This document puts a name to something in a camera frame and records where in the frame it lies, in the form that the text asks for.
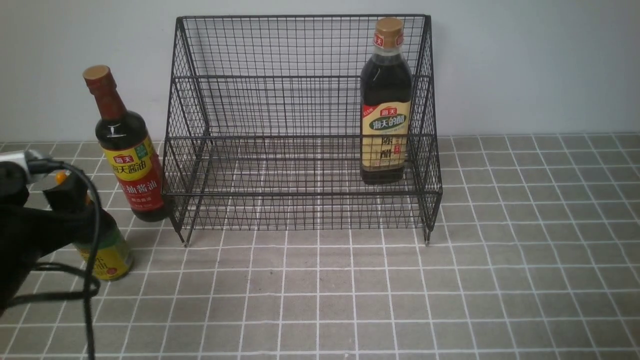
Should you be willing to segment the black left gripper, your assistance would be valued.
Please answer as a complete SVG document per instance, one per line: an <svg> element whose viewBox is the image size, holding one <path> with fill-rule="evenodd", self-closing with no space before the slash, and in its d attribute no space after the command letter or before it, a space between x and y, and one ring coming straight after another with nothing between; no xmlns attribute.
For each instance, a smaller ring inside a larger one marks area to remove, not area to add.
<svg viewBox="0 0 640 360"><path fill-rule="evenodd" d="M66 264L41 263L40 259L64 248L92 231L93 251L99 242L101 200L84 171L67 162L35 162L34 169L55 174L56 185L43 194L51 210L26 206L29 197L26 174L13 162L1 164L1 312L30 303L83 300L90 303L101 288L93 275L93 260L86 269ZM92 193L94 209L89 210ZM80 291L37 292L18 295L33 271L61 271L83 278Z"/></svg>

